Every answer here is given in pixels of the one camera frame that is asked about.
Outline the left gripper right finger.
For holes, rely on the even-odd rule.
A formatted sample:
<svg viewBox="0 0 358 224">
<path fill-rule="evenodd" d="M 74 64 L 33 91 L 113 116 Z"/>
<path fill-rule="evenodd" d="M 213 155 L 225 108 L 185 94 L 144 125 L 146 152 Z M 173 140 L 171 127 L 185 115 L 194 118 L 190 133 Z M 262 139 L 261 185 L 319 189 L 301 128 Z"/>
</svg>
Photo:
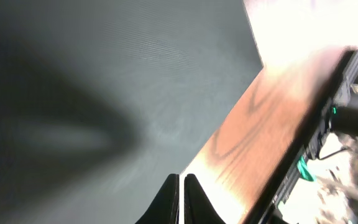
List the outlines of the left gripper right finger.
<svg viewBox="0 0 358 224">
<path fill-rule="evenodd" d="M 194 174 L 185 177 L 184 185 L 185 224 L 224 224 Z"/>
</svg>

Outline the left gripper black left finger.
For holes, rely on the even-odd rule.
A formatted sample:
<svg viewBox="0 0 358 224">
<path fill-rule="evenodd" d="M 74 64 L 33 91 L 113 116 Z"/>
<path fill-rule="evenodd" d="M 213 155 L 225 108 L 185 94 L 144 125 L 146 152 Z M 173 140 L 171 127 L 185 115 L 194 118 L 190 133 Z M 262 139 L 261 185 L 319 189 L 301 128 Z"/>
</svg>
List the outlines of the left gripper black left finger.
<svg viewBox="0 0 358 224">
<path fill-rule="evenodd" d="M 169 174 L 148 209 L 135 224 L 177 224 L 179 184 L 179 175 Z"/>
</svg>

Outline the black gift box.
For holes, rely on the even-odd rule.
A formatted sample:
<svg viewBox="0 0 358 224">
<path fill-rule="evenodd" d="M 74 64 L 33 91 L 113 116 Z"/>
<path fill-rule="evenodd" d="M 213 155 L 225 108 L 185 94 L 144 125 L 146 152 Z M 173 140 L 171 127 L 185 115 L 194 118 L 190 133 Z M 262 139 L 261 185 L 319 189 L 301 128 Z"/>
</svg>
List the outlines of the black gift box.
<svg viewBox="0 0 358 224">
<path fill-rule="evenodd" d="M 261 67 L 240 0 L 0 1 L 0 223 L 135 223 Z"/>
</svg>

